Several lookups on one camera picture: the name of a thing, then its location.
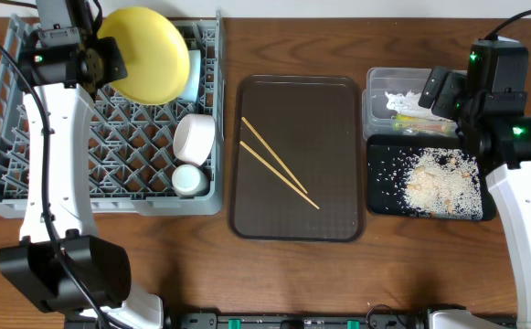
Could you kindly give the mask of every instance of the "plastic bin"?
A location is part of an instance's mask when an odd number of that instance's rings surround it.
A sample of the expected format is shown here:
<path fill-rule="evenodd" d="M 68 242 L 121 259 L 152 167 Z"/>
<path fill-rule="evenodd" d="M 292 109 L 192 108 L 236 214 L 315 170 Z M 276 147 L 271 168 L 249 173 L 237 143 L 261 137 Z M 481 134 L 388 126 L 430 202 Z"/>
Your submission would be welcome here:
<path fill-rule="evenodd" d="M 372 68 L 366 75 L 366 90 L 363 92 L 363 137 L 373 134 L 416 135 L 427 133 L 455 137 L 456 123 L 405 118 L 387 108 L 391 94 L 421 93 L 430 69 Z"/>
<path fill-rule="evenodd" d="M 90 124 L 90 203 L 95 213 L 146 216 L 211 215 L 224 194 L 225 31 L 216 19 L 174 21 L 189 49 L 200 49 L 202 70 L 196 102 L 171 101 L 158 106 L 130 102 L 110 86 L 99 90 Z M 17 58 L 32 26 L 12 16 L 5 49 Z M 13 71 L 0 63 L 0 216 L 21 218 L 27 206 L 29 133 L 22 92 Z M 171 174 L 180 165 L 171 144 L 175 127 L 189 113 L 210 114 L 217 123 L 214 147 L 201 166 L 210 180 L 205 196 L 180 197 Z"/>

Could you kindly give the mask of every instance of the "clear plastic container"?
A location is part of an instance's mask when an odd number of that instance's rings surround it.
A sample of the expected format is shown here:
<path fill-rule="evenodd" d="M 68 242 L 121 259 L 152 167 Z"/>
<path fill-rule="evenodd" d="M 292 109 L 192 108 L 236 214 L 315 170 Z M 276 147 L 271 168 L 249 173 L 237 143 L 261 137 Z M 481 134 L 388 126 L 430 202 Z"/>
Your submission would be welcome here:
<path fill-rule="evenodd" d="M 373 134 L 416 135 L 419 133 L 455 137 L 456 123 L 409 117 L 387 108 L 390 94 L 421 93 L 430 69 L 372 68 L 363 92 L 363 137 Z"/>

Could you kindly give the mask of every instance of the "white wall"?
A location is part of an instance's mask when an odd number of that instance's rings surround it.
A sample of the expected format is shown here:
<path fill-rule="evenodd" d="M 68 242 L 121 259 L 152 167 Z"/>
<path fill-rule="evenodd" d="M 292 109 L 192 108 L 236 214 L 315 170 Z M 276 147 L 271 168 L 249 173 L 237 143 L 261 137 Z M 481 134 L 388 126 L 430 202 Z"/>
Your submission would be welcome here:
<path fill-rule="evenodd" d="M 35 3 L 35 0 L 17 0 Z M 100 0 L 103 13 L 144 5 L 165 16 L 212 17 L 509 17 L 531 0 Z M 36 10 L 0 5 L 0 16 L 35 16 Z"/>

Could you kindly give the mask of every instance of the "white cup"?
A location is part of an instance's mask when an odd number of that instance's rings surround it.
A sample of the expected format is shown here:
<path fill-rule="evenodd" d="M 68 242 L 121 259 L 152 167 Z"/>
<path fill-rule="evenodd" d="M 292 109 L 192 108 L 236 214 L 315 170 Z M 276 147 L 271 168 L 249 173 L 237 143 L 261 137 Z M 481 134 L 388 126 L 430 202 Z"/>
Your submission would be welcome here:
<path fill-rule="evenodd" d="M 216 126 L 205 114 L 188 114 L 175 128 L 174 155 L 187 164 L 201 166 L 210 155 Z"/>
<path fill-rule="evenodd" d="M 172 187 L 179 196 L 203 196 L 208 191 L 208 179 L 191 164 L 182 164 L 172 174 Z"/>
<path fill-rule="evenodd" d="M 202 68 L 202 54 L 200 50 L 188 51 L 190 56 L 190 74 L 184 87 L 184 92 L 178 96 L 183 101 L 196 101 L 200 88 L 200 69 Z"/>

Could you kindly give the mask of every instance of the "green light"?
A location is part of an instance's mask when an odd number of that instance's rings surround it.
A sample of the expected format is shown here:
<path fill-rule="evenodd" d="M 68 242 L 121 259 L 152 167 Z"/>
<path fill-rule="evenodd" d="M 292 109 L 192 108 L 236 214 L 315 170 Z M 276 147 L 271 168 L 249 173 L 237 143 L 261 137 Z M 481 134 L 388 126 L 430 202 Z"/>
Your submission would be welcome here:
<path fill-rule="evenodd" d="M 521 128 L 521 127 L 513 127 L 513 134 L 518 136 L 520 135 L 521 133 L 524 133 L 525 132 L 525 129 Z"/>

